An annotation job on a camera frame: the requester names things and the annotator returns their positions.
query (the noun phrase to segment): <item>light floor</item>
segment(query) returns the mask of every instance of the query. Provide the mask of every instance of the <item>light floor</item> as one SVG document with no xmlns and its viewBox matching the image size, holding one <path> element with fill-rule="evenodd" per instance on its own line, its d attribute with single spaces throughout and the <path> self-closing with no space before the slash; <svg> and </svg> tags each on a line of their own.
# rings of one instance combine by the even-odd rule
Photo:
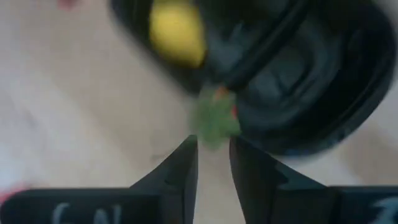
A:
<svg viewBox="0 0 398 224">
<path fill-rule="evenodd" d="M 159 164 L 194 100 L 148 58 L 104 0 L 0 1 L 0 186 L 125 187 Z M 286 163 L 324 184 L 398 184 L 397 105 L 393 88 L 338 148 Z M 226 148 L 201 149 L 199 175 L 195 223 L 244 223 Z"/>
</svg>

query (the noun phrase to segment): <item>wooden floor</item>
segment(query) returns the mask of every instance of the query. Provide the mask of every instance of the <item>wooden floor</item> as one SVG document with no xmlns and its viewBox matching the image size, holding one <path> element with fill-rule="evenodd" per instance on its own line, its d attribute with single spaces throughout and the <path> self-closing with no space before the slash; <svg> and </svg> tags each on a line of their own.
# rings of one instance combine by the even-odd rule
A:
<svg viewBox="0 0 398 224">
<path fill-rule="evenodd" d="M 147 58 L 103 0 L 0 1 L 0 187 L 124 187 L 159 164 L 189 135 L 193 99 Z M 397 105 L 393 88 L 339 147 L 286 163 L 324 184 L 398 184 Z M 196 223 L 244 223 L 226 147 L 199 165 Z"/>
</svg>

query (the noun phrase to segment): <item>black container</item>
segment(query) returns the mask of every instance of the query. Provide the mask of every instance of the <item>black container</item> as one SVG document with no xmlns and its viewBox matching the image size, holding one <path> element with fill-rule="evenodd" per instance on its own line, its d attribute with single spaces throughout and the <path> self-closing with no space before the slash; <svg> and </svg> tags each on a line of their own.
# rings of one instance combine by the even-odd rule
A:
<svg viewBox="0 0 398 224">
<path fill-rule="evenodd" d="M 222 83 L 238 94 L 240 136 L 273 154 L 332 147 L 375 110 L 392 83 L 396 40 L 368 0 L 196 0 L 208 55 L 197 70 L 163 61 L 197 94 Z M 112 0 L 117 20 L 152 51 L 152 0 Z"/>
</svg>

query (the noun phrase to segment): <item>yellow ball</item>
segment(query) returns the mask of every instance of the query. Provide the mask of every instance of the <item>yellow ball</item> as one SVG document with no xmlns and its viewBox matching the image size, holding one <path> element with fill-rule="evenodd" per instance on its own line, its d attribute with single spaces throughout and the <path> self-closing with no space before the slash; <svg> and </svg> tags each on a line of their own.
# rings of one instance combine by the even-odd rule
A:
<svg viewBox="0 0 398 224">
<path fill-rule="evenodd" d="M 197 68 L 206 54 L 205 28 L 198 9 L 189 2 L 155 3 L 149 37 L 157 53 Z"/>
</svg>

